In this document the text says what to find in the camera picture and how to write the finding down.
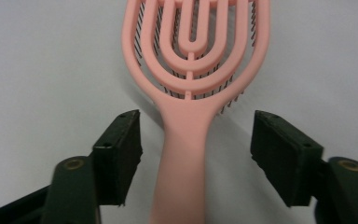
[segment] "hair brush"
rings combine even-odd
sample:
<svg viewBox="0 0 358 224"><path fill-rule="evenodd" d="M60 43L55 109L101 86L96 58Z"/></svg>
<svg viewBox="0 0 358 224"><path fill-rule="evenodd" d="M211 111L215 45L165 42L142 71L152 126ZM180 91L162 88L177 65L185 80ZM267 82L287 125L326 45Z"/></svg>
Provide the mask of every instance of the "hair brush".
<svg viewBox="0 0 358 224"><path fill-rule="evenodd" d="M253 51L237 71L248 40ZM124 58L164 121L150 223L205 222L208 128L253 80L268 45L269 0L128 0Z"/></svg>

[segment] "white background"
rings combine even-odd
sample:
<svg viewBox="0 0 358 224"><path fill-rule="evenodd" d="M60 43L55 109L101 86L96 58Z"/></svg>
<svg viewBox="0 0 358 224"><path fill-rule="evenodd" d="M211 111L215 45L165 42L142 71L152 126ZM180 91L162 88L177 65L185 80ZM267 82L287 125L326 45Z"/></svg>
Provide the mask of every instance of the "white background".
<svg viewBox="0 0 358 224"><path fill-rule="evenodd" d="M120 30L126 1L0 1L0 206L45 187L54 166L88 155L120 113L139 108L144 155L125 207L103 223L146 223L163 141L157 109L133 84ZM207 149L207 222L314 223L286 208L251 159L256 109L358 160L358 1L272 1L267 59L216 117Z"/></svg>

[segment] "screw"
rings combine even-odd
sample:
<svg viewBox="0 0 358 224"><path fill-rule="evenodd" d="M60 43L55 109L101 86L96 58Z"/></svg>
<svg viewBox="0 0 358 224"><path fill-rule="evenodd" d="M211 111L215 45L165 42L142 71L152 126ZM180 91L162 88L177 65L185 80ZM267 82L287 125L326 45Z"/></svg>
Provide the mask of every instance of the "screw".
<svg viewBox="0 0 358 224"><path fill-rule="evenodd" d="M81 159L72 159L67 161L63 166L67 170L76 170L84 165L84 161Z"/></svg>
<svg viewBox="0 0 358 224"><path fill-rule="evenodd" d="M343 160L343 161L339 161L338 164L347 170L358 172L358 163L356 162Z"/></svg>

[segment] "pink plastic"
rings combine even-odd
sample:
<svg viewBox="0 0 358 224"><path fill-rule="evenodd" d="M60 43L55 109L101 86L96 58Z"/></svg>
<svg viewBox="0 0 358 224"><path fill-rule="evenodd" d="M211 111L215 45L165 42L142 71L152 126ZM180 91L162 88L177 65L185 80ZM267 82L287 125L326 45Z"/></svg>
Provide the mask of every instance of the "pink plastic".
<svg viewBox="0 0 358 224"><path fill-rule="evenodd" d="M234 100L255 77L264 61L269 44L269 0L255 0L256 38L251 61L241 74L222 91L194 100L222 86L237 70L246 48L248 27L247 0L200 0L197 39L189 40L195 0L128 0L122 30L122 48L127 66L138 86L155 102L164 120L165 141L158 169L154 201L149 222L153 224L205 223L205 142L208 128L216 113ZM154 78L168 90L183 94L171 97L155 87L137 62L134 39L140 5L143 11L140 45L143 59ZM207 77L195 76L210 71L223 57L227 42L228 6L236 6L234 48L224 64ZM165 63L186 76L172 76L158 61L153 49L158 17L163 7L159 47ZM216 7L215 42L211 51L197 59L207 48L208 16ZM172 49L172 30L177 8L182 9L178 35L182 59Z"/></svg>

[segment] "brush handle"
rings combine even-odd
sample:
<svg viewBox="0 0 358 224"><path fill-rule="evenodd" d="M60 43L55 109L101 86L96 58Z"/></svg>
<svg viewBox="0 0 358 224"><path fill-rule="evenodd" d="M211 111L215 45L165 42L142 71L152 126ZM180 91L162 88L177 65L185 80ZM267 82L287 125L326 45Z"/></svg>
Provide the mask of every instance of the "brush handle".
<svg viewBox="0 0 358 224"><path fill-rule="evenodd" d="M161 107L165 139L151 224L205 223L205 141L213 115L187 102Z"/></svg>

